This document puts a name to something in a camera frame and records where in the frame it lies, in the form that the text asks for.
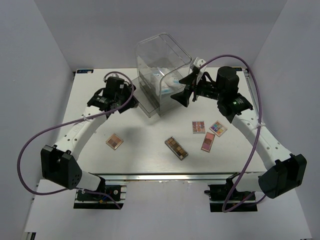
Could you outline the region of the long brown eyeshadow palette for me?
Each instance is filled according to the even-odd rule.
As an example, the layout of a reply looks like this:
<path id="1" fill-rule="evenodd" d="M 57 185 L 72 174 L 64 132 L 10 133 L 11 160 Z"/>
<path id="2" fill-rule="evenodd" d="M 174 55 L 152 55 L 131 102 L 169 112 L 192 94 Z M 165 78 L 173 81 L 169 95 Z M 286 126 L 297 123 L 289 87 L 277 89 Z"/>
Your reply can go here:
<path id="1" fill-rule="evenodd" d="M 188 152 L 180 145 L 180 143 L 173 136 L 166 139 L 164 143 L 181 161 L 189 155 Z"/>

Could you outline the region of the aluminium right side rail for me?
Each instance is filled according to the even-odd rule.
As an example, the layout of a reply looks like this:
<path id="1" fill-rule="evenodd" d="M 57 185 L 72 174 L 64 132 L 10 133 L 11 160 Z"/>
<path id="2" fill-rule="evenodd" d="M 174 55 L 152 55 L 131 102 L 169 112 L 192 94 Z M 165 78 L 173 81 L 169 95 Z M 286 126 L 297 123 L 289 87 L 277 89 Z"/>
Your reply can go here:
<path id="1" fill-rule="evenodd" d="M 252 80 L 252 76 L 249 73 L 249 70 L 247 68 L 244 68 L 243 69 L 243 74 L 244 74 L 248 89 L 250 91 L 252 91 L 252 87 L 254 86 L 254 83 L 253 83 L 253 80 Z"/>

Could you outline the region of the aluminium rail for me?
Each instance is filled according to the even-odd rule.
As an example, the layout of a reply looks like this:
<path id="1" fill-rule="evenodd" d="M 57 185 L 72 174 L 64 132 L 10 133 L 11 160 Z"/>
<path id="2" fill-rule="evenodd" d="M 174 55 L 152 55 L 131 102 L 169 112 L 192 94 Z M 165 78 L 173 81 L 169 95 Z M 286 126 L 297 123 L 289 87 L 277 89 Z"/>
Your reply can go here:
<path id="1" fill-rule="evenodd" d="M 216 181 L 225 180 L 232 173 L 97 173 L 107 181 Z"/>
<path id="2" fill-rule="evenodd" d="M 243 69 L 243 74 L 244 74 L 248 89 L 250 91 L 252 91 L 252 87 L 254 86 L 254 83 L 253 83 L 253 80 L 252 80 L 252 76 L 249 73 L 249 70 L 247 68 L 244 68 Z"/>

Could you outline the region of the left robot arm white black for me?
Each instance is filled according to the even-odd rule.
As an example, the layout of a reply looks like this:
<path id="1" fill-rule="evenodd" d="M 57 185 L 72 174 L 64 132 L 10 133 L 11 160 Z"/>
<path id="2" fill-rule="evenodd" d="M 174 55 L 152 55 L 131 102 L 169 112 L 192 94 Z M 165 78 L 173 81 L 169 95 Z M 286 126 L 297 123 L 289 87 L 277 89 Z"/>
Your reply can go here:
<path id="1" fill-rule="evenodd" d="M 105 180 L 80 168 L 77 160 L 96 130 L 114 112 L 122 113 L 138 105 L 133 96 L 136 87 L 124 79 L 110 76 L 105 87 L 97 90 L 87 102 L 80 121 L 53 146 L 45 145 L 41 152 L 41 170 L 44 179 L 68 190 L 88 190 L 99 200 L 105 196 Z"/>

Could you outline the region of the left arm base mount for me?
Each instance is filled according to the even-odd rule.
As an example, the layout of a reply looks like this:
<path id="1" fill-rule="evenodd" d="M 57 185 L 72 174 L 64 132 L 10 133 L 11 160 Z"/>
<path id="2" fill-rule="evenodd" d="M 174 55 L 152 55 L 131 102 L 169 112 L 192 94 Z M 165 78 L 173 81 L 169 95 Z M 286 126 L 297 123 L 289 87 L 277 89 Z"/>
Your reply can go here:
<path id="1" fill-rule="evenodd" d="M 106 182 L 104 192 L 89 193 L 76 190 L 73 208 L 81 210 L 121 210 L 127 194 L 127 184 L 124 182 Z"/>

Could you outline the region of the left blue table label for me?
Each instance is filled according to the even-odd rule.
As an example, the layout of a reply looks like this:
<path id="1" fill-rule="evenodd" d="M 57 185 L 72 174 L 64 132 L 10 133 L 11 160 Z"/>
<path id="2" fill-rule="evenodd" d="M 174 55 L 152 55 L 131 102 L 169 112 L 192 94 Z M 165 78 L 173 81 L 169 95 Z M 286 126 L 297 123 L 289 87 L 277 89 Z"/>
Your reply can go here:
<path id="1" fill-rule="evenodd" d="M 92 74 L 93 72 L 93 69 L 78 69 L 76 74 Z"/>

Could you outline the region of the pink blush palette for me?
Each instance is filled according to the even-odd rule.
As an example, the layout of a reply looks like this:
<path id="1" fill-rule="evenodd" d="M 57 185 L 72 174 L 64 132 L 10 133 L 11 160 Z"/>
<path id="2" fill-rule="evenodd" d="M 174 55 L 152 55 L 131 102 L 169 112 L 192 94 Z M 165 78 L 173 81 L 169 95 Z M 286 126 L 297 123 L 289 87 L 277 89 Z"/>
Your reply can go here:
<path id="1" fill-rule="evenodd" d="M 216 135 L 211 133 L 211 132 L 206 132 L 200 149 L 202 151 L 205 151 L 205 152 L 209 153 L 211 151 L 212 144 L 214 142 L 215 136 Z"/>

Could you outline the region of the cotton pad pack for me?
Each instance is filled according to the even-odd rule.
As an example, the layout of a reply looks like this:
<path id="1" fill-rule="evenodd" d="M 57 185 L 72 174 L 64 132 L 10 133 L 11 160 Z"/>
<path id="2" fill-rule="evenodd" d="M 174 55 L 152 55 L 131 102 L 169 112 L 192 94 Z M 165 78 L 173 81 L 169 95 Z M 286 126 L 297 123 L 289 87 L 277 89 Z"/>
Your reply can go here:
<path id="1" fill-rule="evenodd" d="M 151 67 L 149 71 L 151 81 L 160 81 L 168 73 L 168 69 L 165 67 Z"/>
<path id="2" fill-rule="evenodd" d="M 169 74 L 168 76 L 164 76 L 161 80 L 161 94 L 170 94 L 173 91 L 178 90 L 181 87 L 179 83 L 179 78 L 175 73 Z"/>

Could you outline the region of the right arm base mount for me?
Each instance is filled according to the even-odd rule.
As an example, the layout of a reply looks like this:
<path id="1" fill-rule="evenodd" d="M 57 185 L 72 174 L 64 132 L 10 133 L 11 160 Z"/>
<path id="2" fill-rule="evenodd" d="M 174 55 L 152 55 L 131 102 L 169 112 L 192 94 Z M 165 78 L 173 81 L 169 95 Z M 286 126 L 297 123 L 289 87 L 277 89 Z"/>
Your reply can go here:
<path id="1" fill-rule="evenodd" d="M 221 213 L 223 203 L 229 193 L 229 189 L 226 187 L 225 184 L 211 184 L 208 185 L 208 189 L 204 191 L 204 194 L 209 197 L 209 206 L 211 213 Z M 250 191 L 243 191 L 239 192 L 235 190 L 229 201 L 226 204 L 226 209 L 234 207 L 240 201 L 244 200 L 248 196 L 248 198 L 243 204 L 232 210 L 231 212 L 257 212 L 258 208 L 256 205 L 256 196 L 250 195 Z"/>

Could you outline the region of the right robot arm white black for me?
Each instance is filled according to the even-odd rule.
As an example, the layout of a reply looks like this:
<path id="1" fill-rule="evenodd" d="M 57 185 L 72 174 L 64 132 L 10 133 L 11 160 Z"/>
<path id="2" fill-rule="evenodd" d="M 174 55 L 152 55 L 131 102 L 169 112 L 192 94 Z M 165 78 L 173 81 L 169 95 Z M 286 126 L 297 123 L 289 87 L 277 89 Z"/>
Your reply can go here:
<path id="1" fill-rule="evenodd" d="M 274 199 L 302 184 L 307 160 L 302 154 L 291 153 L 259 122 L 253 105 L 238 92 L 239 80 L 236 69 L 230 66 L 220 67 L 216 80 L 194 67 L 179 80 L 184 90 L 171 98 L 184 107 L 189 105 L 190 98 L 216 100 L 219 112 L 245 136 L 261 158 L 266 171 L 235 176 L 225 187 L 229 198 L 236 200 L 244 192 L 262 192 Z"/>

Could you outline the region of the aluminium front rail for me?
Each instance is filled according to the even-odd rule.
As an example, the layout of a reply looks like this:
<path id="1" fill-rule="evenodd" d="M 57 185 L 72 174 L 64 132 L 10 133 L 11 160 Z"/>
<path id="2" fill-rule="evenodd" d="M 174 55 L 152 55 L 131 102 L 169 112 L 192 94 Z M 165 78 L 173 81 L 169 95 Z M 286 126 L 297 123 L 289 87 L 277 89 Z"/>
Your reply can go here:
<path id="1" fill-rule="evenodd" d="M 216 181 L 225 180 L 232 173 L 97 173 L 107 181 Z"/>

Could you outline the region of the square brown eyeshadow palette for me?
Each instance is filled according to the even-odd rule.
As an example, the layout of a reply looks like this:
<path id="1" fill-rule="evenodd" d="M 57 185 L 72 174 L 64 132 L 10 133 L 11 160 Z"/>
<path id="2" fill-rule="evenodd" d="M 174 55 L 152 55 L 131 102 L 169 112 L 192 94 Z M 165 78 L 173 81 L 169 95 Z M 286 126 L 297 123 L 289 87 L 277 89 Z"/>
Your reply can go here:
<path id="1" fill-rule="evenodd" d="M 106 140 L 105 143 L 113 150 L 116 150 L 123 142 L 124 141 L 114 133 Z"/>

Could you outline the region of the nine pan pink palette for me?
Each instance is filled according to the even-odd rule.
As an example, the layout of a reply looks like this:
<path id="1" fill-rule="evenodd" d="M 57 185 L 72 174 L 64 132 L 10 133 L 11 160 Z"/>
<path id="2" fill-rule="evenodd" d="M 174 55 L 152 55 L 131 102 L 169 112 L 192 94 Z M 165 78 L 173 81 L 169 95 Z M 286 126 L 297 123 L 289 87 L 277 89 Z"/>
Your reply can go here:
<path id="1" fill-rule="evenodd" d="M 193 134 L 205 134 L 205 122 L 204 121 L 192 121 L 192 133 Z"/>

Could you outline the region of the colourful eyeshadow palette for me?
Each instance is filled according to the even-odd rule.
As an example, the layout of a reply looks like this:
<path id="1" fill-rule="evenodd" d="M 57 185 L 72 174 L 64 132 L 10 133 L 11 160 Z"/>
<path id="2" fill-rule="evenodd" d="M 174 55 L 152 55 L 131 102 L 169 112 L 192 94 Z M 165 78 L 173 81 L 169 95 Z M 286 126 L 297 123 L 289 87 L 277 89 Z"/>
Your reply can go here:
<path id="1" fill-rule="evenodd" d="M 228 128 L 218 120 L 214 122 L 209 129 L 218 137 L 221 137 L 228 130 Z"/>

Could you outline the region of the blue table label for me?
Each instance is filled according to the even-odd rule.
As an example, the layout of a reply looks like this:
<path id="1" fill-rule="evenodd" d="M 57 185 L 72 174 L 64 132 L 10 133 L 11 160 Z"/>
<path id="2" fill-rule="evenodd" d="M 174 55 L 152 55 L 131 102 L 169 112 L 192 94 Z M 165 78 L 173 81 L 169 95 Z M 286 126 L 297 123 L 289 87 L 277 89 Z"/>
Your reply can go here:
<path id="1" fill-rule="evenodd" d="M 92 74 L 93 72 L 93 69 L 78 69 L 76 74 Z"/>
<path id="2" fill-rule="evenodd" d="M 237 71 L 237 72 L 242 72 L 243 69 L 241 67 L 234 67 L 234 69 Z"/>

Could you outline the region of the clear acrylic makeup organizer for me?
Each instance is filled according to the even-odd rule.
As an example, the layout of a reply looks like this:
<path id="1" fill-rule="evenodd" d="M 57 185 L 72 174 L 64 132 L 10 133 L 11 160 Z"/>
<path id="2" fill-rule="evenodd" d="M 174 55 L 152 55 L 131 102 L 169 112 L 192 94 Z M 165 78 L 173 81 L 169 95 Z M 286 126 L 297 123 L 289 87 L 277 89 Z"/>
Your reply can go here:
<path id="1" fill-rule="evenodd" d="M 189 74 L 192 57 L 166 32 L 138 42 L 134 50 L 137 68 L 134 96 L 141 110 L 151 118 L 180 107 L 171 95 L 184 90 L 179 80 Z"/>

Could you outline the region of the right blue table label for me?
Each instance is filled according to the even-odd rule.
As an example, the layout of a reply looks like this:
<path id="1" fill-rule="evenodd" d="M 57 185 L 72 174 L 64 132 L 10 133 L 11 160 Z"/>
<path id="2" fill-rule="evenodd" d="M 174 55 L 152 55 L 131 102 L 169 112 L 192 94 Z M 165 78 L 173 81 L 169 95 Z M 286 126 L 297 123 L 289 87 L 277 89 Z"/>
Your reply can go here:
<path id="1" fill-rule="evenodd" d="M 234 69 L 237 71 L 237 72 L 242 72 L 243 69 L 241 67 L 234 67 Z"/>

